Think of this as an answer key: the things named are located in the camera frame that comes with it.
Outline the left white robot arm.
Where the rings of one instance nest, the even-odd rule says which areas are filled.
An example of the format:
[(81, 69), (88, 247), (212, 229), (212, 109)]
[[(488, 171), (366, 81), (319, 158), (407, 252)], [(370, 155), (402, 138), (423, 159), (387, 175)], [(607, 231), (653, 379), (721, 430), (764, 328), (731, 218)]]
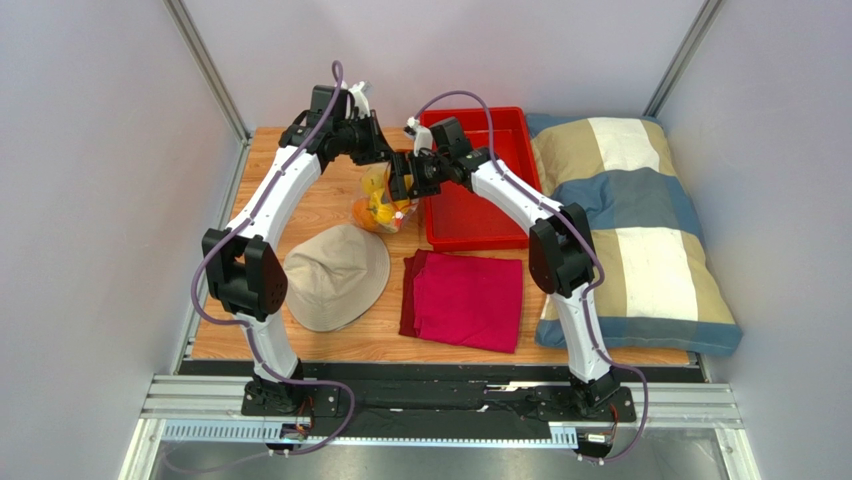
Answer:
[(369, 107), (367, 81), (317, 86), (310, 107), (283, 131), (274, 161), (243, 210), (202, 239), (208, 290), (242, 330), (253, 361), (243, 410), (306, 412), (318, 385), (303, 378), (283, 325), (288, 280), (276, 248), (295, 207), (340, 155), (358, 162), (387, 160), (392, 151)]

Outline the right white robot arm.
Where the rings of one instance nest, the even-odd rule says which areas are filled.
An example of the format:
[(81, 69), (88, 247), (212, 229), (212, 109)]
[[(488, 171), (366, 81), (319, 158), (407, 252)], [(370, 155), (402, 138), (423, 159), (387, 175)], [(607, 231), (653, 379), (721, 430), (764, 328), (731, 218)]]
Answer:
[(411, 117), (405, 132), (414, 148), (392, 159), (393, 199), (433, 196), (452, 182), (489, 201), (525, 230), (529, 272), (557, 310), (573, 377), (550, 400), (585, 418), (610, 412), (620, 383), (601, 339), (594, 302), (594, 270), (600, 262), (584, 209), (539, 193), (490, 147), (473, 147), (454, 117), (429, 127)]

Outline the clear zip top bag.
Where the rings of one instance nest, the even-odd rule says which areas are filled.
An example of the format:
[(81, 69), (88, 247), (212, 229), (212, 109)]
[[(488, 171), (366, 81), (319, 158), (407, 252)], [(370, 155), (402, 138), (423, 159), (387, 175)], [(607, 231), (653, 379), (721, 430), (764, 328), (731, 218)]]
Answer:
[(356, 226), (373, 233), (395, 234), (416, 212), (418, 199), (391, 198), (389, 176), (387, 164), (372, 165), (362, 174), (350, 214)]

